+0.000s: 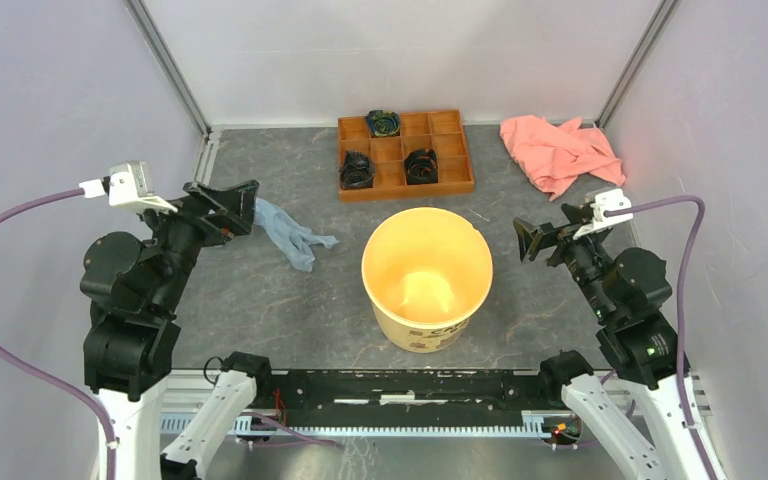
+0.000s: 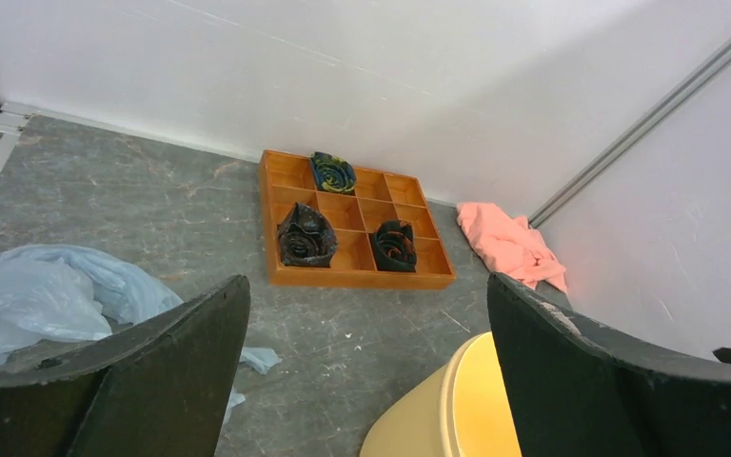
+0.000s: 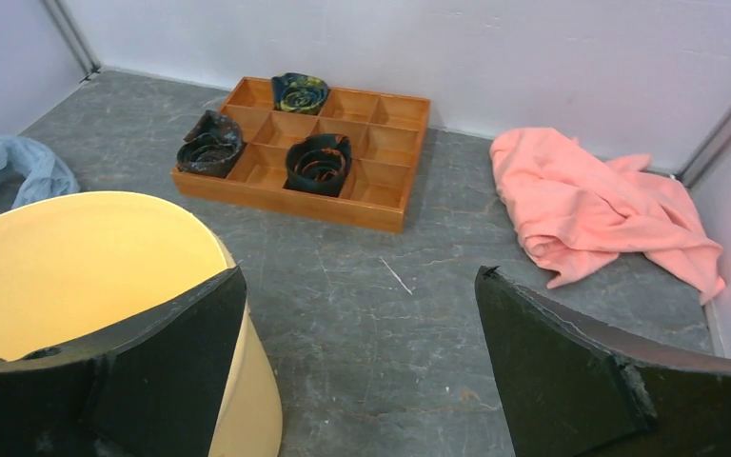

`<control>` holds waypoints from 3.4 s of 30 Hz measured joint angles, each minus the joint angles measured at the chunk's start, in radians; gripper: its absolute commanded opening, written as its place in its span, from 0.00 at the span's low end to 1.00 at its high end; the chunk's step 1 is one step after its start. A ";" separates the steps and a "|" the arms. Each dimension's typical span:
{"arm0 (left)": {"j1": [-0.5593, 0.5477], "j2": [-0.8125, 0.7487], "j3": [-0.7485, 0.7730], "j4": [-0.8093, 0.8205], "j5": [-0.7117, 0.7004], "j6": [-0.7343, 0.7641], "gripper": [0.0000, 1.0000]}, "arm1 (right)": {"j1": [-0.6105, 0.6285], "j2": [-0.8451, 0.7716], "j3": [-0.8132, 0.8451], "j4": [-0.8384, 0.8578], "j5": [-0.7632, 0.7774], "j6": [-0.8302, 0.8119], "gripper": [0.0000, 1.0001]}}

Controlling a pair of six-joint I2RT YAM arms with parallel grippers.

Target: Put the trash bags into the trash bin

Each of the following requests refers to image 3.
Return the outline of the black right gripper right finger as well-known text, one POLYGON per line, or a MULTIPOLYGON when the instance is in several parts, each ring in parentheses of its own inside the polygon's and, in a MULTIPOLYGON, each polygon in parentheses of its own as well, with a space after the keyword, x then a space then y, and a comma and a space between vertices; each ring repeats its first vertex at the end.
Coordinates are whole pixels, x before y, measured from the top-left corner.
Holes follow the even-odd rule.
POLYGON ((519 456, 731 456, 731 359, 674 348, 482 267, 475 295, 519 456))

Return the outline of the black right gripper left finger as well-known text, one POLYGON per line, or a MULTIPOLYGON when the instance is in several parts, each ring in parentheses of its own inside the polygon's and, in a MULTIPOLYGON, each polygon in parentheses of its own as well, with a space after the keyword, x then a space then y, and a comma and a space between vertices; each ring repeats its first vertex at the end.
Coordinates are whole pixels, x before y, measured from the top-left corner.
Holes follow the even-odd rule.
POLYGON ((0 456, 206 456, 247 285, 226 269, 85 336, 0 359, 0 456))

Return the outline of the translucent blue trash bag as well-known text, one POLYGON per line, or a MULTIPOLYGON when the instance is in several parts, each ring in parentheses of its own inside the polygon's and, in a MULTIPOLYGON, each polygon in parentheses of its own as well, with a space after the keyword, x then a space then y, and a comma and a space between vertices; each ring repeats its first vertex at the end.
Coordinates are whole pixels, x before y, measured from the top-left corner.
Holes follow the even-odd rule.
POLYGON ((14 174, 23 177, 15 209, 81 190, 72 170, 49 147, 24 136, 0 135, 0 186, 14 174))

